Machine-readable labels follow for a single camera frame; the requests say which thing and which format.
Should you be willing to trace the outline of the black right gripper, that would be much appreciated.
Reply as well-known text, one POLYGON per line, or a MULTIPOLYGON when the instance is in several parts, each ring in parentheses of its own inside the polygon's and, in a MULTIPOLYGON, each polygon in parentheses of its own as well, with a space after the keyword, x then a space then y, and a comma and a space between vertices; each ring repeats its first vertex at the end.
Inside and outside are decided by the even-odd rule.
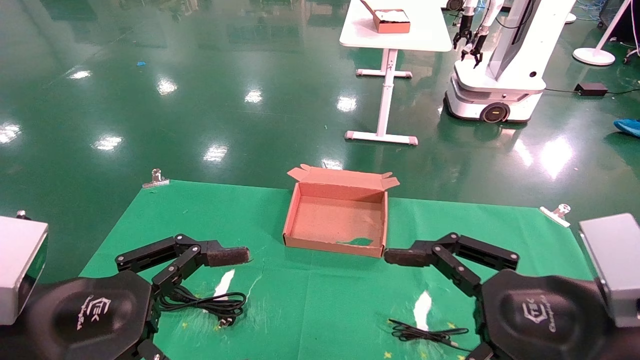
POLYGON ((503 270, 478 294, 482 341, 466 360, 619 360, 622 337, 594 281, 503 270))

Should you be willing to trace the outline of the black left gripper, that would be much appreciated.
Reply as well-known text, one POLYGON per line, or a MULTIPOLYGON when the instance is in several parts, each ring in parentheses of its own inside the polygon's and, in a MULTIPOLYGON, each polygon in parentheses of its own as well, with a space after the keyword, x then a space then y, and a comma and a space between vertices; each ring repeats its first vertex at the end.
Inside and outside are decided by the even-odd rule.
POLYGON ((20 358, 166 360, 153 343, 159 321, 153 294, 168 296, 202 266, 249 260, 245 246, 178 234, 117 255, 116 275, 42 285, 20 315, 20 358), (151 284, 135 274, 162 264, 151 284))

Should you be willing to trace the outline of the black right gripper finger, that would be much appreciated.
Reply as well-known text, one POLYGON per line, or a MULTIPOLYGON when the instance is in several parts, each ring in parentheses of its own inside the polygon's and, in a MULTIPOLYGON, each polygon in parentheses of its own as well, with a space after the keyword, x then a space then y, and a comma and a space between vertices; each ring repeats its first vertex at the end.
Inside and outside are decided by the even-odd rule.
POLYGON ((387 264, 403 267, 435 267, 468 297, 478 297, 482 280, 458 258, 469 260, 494 271, 516 271, 520 256, 493 244, 451 232, 438 240, 416 240, 409 248, 387 248, 387 264))

